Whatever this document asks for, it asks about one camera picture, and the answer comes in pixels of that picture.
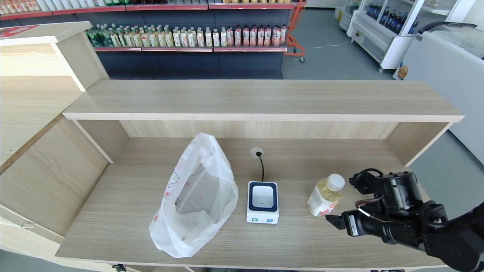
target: black cable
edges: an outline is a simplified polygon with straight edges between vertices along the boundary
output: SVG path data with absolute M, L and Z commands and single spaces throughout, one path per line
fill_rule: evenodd
M 357 181 L 362 176 L 362 174 L 364 174 L 366 172 L 376 172 L 376 173 L 378 173 L 378 174 L 380 174 L 380 175 L 383 176 L 383 172 L 381 172 L 380 170 L 375 169 L 375 168 L 367 168 L 367 169 L 362 170 L 361 172 L 359 172 L 358 175 L 355 177 L 355 180 Z
M 260 165 L 262 165 L 262 180 L 261 180 L 261 182 L 264 182 L 264 163 L 262 162 L 262 153 L 257 151 L 256 156 L 259 157 Z

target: barcode sticker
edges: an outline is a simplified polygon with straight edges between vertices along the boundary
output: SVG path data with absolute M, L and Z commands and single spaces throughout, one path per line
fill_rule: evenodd
M 349 224 L 351 225 L 351 232 L 353 233 L 353 236 L 358 236 L 358 229 L 356 228 L 354 215 L 349 216 Z

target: printed cartoon face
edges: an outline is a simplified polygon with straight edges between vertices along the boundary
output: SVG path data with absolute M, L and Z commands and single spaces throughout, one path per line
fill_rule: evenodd
M 179 185 L 180 178 L 178 177 L 177 172 L 173 172 L 173 174 L 171 174 L 170 180 L 168 181 L 168 185 L 166 186 L 163 197 L 168 198 L 178 188 Z

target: red shelf edge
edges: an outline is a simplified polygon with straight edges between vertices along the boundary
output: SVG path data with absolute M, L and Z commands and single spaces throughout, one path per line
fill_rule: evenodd
M 92 8 L 70 9 L 70 10 L 55 10 L 55 11 L 52 11 L 52 15 L 110 12 L 110 11 L 126 11 L 126 6 L 105 6 L 105 7 L 92 7 Z
M 127 5 L 127 11 L 136 10 L 208 10 L 208 5 Z
M 52 11 L 3 14 L 2 16 L 0 16 L 0 21 L 21 19 L 21 18 L 30 18 L 30 17 L 43 17 L 43 16 L 52 16 Z
M 294 9 L 294 3 L 212 3 L 209 9 Z
M 142 47 L 146 52 L 213 52 L 213 47 Z
M 140 47 L 94 47 L 96 52 L 141 52 Z
M 214 47 L 214 52 L 287 52 L 287 46 L 279 46 L 279 47 Z

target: robotic arm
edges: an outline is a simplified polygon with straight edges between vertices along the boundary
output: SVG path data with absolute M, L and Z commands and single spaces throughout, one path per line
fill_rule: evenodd
M 357 201 L 355 210 L 341 216 L 326 215 L 336 228 L 346 229 L 352 237 L 369 234 L 387 244 L 425 251 L 462 272 L 484 270 L 484 203 L 447 220 L 443 205 L 422 201 L 412 172 L 384 175 L 370 168 L 355 174 L 349 183 L 374 198 Z

